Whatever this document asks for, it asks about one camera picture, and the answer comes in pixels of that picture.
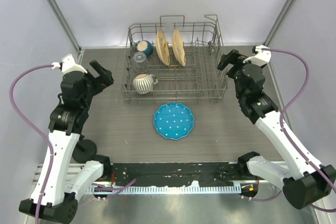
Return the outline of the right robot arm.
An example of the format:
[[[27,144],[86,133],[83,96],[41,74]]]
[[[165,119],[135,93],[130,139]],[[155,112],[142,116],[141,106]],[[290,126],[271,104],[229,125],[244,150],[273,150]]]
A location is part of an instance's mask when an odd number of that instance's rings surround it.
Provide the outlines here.
[[[238,158],[237,173],[242,179],[252,176],[267,180],[296,209],[313,205],[335,190],[335,168],[324,166],[299,141],[285,123],[285,110],[279,111],[273,100],[264,92],[263,67],[270,62],[274,49],[265,46],[253,48],[247,57],[233,49],[223,54],[217,69],[228,65],[227,76],[233,79],[239,107],[245,117],[271,141],[285,161],[285,167],[276,165],[256,152]]]

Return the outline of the grey wire dish rack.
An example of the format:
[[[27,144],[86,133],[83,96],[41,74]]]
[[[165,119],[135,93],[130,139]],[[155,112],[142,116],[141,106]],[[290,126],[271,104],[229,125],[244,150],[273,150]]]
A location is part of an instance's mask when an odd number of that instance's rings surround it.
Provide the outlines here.
[[[181,33],[185,65],[175,58],[172,45],[174,30]],[[156,35],[161,30],[169,47],[170,64],[166,66],[156,51]],[[141,41],[151,43],[152,54],[144,67],[136,66],[133,56]],[[187,102],[209,99],[220,101],[227,89],[226,71],[217,70],[223,40],[216,14],[205,15],[202,22],[186,22],[183,15],[163,15],[156,23],[136,23],[128,28],[120,91],[126,102]],[[133,79],[145,73],[157,76],[153,91],[138,94]]]

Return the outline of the black phone stand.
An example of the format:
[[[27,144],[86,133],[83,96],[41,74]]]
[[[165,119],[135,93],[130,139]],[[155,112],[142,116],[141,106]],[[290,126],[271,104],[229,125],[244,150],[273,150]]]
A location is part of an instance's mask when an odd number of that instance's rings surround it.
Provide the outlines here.
[[[75,162],[84,164],[87,161],[92,160],[96,153],[96,144],[92,140],[83,139],[76,144],[72,153],[72,158]]]

